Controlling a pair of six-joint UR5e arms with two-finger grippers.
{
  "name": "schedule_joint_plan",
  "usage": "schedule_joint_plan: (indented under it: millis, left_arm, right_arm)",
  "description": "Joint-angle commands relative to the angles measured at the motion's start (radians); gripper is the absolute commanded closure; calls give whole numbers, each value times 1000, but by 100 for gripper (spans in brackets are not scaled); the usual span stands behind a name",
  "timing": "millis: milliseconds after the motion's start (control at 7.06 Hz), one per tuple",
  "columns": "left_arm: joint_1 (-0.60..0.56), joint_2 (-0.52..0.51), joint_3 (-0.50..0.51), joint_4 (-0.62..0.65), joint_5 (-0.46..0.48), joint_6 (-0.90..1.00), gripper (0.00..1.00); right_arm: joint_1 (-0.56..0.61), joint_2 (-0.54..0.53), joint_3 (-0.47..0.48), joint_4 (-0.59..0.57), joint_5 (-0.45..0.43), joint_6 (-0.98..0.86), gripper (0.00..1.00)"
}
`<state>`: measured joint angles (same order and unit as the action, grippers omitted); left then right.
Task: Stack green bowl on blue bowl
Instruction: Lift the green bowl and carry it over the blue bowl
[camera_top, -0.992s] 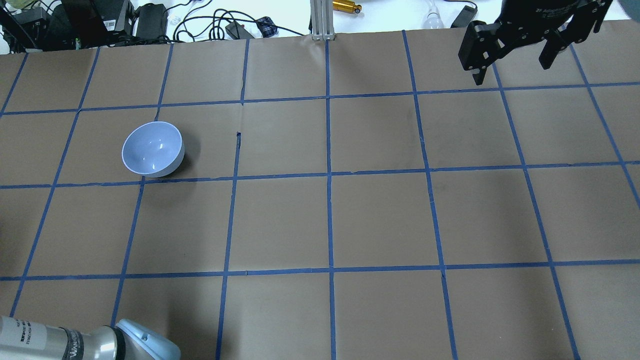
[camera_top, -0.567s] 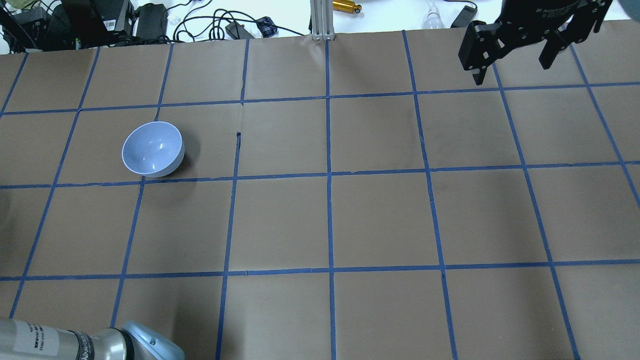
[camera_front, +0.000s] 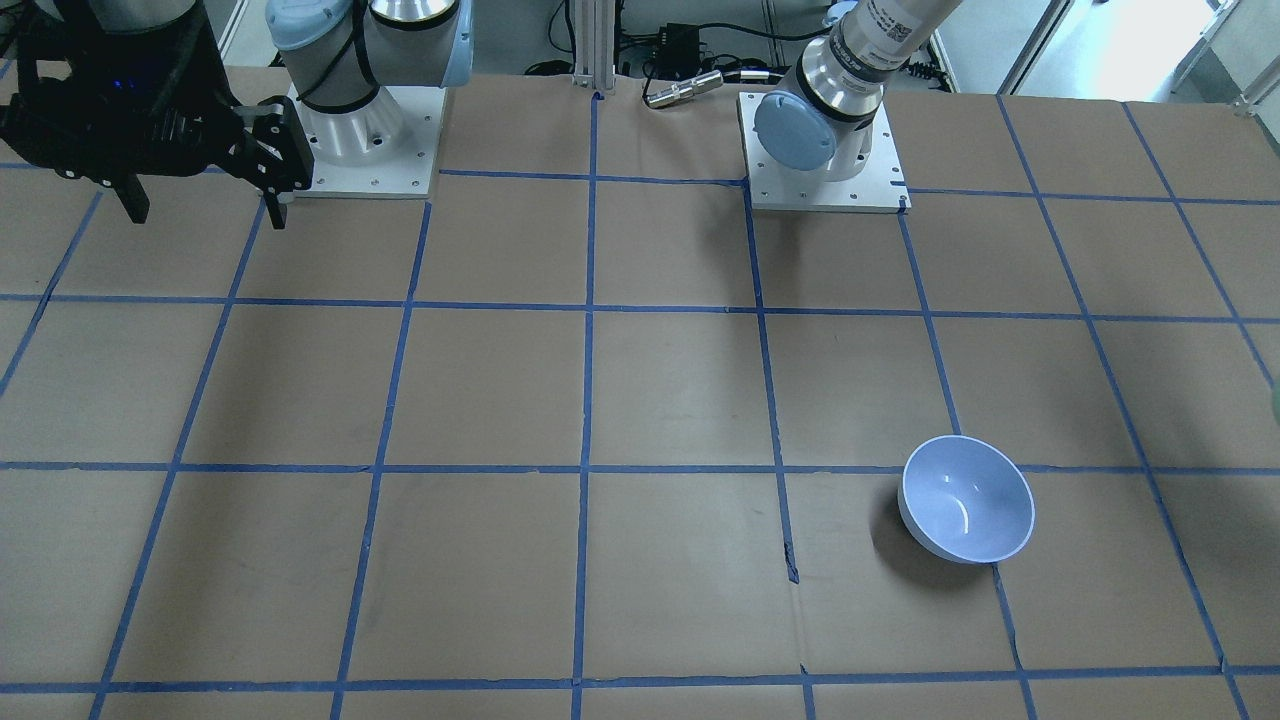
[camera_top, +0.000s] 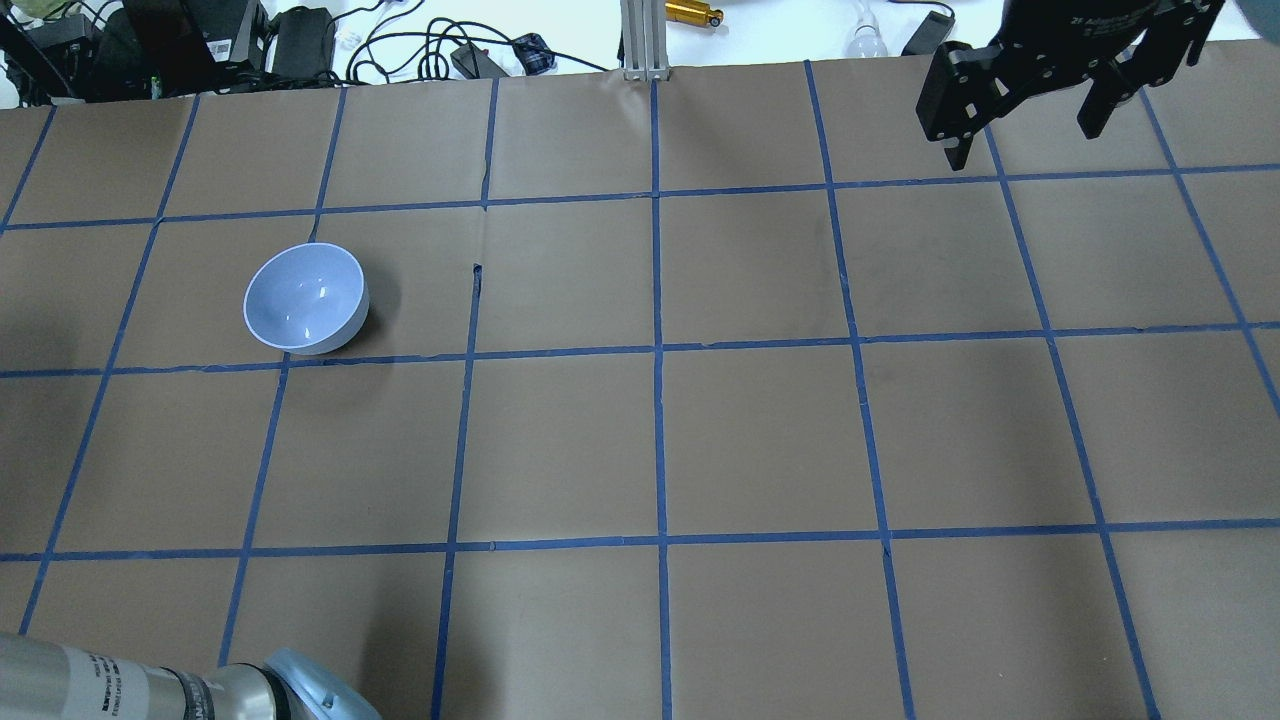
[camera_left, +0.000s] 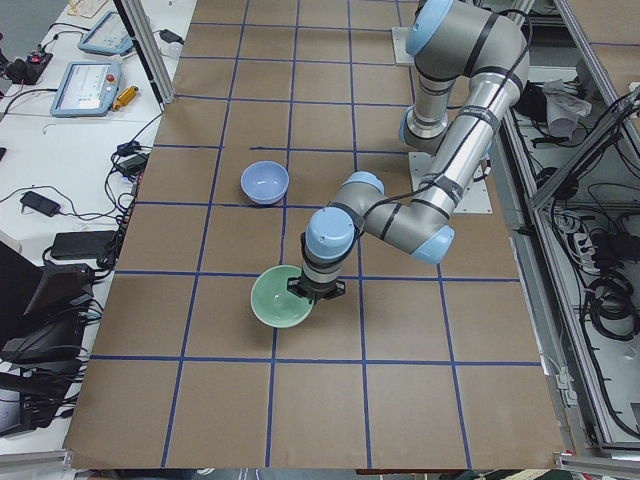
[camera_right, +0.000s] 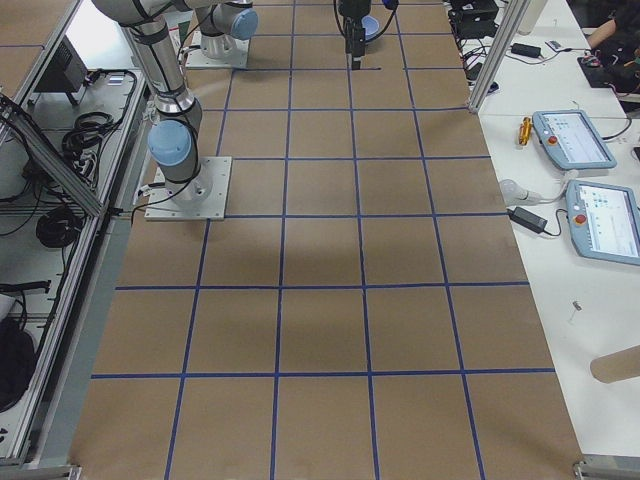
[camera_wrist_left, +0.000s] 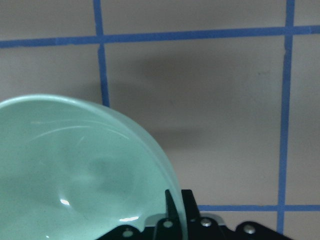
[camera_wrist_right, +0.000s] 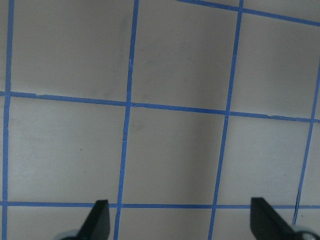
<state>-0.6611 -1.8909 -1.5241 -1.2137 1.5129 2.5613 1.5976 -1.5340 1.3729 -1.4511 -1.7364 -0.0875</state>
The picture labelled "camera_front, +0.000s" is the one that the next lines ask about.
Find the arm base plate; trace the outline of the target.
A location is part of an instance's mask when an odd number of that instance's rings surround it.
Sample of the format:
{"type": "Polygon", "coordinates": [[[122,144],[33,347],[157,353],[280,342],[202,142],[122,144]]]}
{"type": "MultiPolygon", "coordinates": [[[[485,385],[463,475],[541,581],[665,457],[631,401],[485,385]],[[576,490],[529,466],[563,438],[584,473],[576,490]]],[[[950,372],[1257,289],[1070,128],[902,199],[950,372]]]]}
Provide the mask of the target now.
{"type": "Polygon", "coordinates": [[[742,150],[748,161],[751,205],[774,211],[897,213],[913,206],[888,113],[881,108],[872,124],[827,140],[832,154],[823,167],[795,169],[769,154],[756,132],[759,106],[767,95],[739,95],[742,150]]]}
{"type": "Polygon", "coordinates": [[[436,178],[445,88],[383,87],[366,106],[326,114],[298,104],[314,177],[298,197],[429,199],[436,178]]]}

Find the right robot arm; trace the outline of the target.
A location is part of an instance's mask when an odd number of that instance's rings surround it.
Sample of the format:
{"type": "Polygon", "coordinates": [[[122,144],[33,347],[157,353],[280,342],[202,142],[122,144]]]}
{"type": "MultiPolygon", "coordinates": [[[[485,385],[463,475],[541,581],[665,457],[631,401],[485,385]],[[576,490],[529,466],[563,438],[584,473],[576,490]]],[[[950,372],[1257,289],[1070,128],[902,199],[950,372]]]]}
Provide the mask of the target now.
{"type": "Polygon", "coordinates": [[[219,167],[262,195],[310,190],[315,161],[353,161],[404,133],[392,88],[471,76],[466,1],[270,1],[265,20],[293,96],[244,102],[230,88],[201,1],[26,1],[3,53],[18,90],[3,141],[32,165],[111,190],[148,217],[142,176],[219,167]]]}

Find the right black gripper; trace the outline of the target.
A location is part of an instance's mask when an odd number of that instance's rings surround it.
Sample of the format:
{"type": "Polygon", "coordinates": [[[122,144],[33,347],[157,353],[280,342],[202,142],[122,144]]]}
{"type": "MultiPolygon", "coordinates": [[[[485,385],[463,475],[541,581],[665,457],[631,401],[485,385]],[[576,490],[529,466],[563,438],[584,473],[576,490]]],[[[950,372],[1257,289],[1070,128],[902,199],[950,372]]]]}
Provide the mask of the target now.
{"type": "Polygon", "coordinates": [[[32,1],[12,49],[3,141],[32,165],[99,181],[134,224],[151,206],[140,176],[195,176],[238,156],[275,231],[312,187],[298,108],[283,95],[241,106],[201,1],[32,1]]]}

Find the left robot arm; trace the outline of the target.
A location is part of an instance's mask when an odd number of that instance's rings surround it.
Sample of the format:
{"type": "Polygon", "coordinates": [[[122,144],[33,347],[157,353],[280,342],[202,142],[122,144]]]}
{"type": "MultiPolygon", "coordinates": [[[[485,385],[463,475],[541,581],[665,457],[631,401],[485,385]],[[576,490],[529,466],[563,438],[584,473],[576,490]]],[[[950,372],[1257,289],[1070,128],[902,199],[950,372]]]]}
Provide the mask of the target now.
{"type": "Polygon", "coordinates": [[[955,12],[956,1],[850,1],[765,94],[750,129],[790,170],[845,181],[860,173],[891,76],[955,12]]]}

